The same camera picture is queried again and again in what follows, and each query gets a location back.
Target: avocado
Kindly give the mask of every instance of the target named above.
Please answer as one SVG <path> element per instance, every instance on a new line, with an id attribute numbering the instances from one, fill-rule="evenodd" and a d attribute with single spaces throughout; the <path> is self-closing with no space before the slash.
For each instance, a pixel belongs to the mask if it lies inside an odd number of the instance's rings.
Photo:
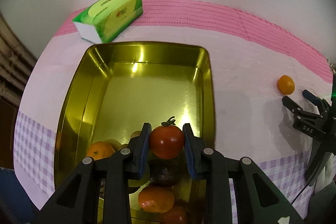
<path id="1" fill-rule="evenodd" d="M 150 168 L 149 181 L 153 186 L 171 187 L 179 183 L 182 177 L 180 165 L 174 160 L 159 158 L 148 161 Z"/>

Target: blue fabric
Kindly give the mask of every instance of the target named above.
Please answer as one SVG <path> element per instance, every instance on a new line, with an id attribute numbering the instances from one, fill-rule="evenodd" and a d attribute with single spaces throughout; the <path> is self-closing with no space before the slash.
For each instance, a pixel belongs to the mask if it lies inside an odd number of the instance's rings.
<path id="1" fill-rule="evenodd" d="M 33 220 L 31 200 L 13 170 L 0 168 L 0 197 L 19 223 Z"/>

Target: tomato stem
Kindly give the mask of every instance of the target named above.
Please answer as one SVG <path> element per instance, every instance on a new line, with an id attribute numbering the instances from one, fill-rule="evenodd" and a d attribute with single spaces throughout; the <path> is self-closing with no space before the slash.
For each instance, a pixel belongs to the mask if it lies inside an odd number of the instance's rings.
<path id="1" fill-rule="evenodd" d="M 176 120 L 175 120 L 175 119 L 172 119 L 172 118 L 175 118 L 175 116 L 170 117 L 170 118 L 168 119 L 167 122 L 162 122 L 161 125 L 162 125 L 163 127 L 168 127 L 168 126 L 171 126 L 171 125 L 174 125 L 174 126 L 175 126 L 175 125 L 176 125 L 176 124 L 175 124 Z"/>

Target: pink tablecloth border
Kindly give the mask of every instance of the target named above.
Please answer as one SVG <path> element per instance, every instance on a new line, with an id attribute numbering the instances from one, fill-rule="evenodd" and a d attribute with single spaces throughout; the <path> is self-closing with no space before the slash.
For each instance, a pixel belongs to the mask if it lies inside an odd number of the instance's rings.
<path id="1" fill-rule="evenodd" d="M 81 11 L 71 14 L 55 36 L 76 32 L 72 19 Z M 285 29 L 238 9 L 197 0 L 143 0 L 143 15 L 132 25 L 191 27 L 231 34 L 291 56 L 332 83 L 332 73 L 321 53 Z"/>

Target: black cable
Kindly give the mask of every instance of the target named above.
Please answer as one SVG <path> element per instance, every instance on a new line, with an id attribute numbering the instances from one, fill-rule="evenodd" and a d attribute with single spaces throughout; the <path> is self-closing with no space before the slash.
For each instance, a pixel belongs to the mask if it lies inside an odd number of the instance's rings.
<path id="1" fill-rule="evenodd" d="M 314 172 L 314 174 L 311 176 L 310 180 L 307 182 L 307 184 L 303 187 L 303 189 L 297 194 L 297 196 L 293 199 L 293 201 L 291 202 L 291 205 L 293 205 L 293 203 L 295 202 L 295 200 L 302 194 L 302 192 L 308 187 L 308 185 L 311 183 L 311 181 L 314 179 L 315 175 L 317 174 L 319 168 L 321 167 L 321 164 L 323 162 L 323 159 L 320 161 L 320 163 L 318 164 L 318 166 L 316 167 L 316 170 Z"/>

